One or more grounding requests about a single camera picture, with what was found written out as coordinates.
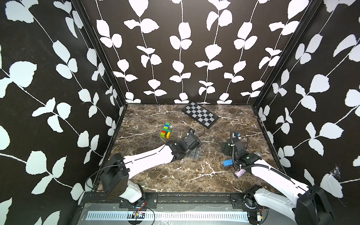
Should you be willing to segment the blue long brick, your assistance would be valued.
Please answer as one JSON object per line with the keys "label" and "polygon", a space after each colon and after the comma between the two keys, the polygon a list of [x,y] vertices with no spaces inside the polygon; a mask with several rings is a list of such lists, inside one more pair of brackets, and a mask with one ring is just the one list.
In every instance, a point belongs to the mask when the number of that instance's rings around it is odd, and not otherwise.
{"label": "blue long brick", "polygon": [[233,165],[233,160],[232,159],[228,159],[228,160],[223,161],[223,166],[224,167],[231,167],[232,165]]}

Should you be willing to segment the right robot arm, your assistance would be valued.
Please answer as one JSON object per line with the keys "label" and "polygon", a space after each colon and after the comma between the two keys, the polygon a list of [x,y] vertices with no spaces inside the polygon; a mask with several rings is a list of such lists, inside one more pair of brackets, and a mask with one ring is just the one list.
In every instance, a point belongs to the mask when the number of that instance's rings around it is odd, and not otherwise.
{"label": "right robot arm", "polygon": [[226,145],[236,172],[248,172],[274,187],[279,194],[259,185],[248,189],[241,198],[250,210],[272,209],[298,225],[328,225],[335,214],[325,194],[317,185],[308,186],[272,167],[259,152],[249,153],[234,130]]}

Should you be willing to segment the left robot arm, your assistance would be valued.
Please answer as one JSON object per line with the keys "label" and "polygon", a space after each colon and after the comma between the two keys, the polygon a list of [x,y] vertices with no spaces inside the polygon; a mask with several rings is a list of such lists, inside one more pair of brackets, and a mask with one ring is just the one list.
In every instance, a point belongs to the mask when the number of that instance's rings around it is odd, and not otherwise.
{"label": "left robot arm", "polygon": [[182,160],[200,145],[196,135],[188,134],[184,139],[170,140],[141,154],[125,157],[114,154],[99,173],[105,198],[122,198],[134,206],[143,206],[146,201],[144,190],[130,179],[153,167]]}

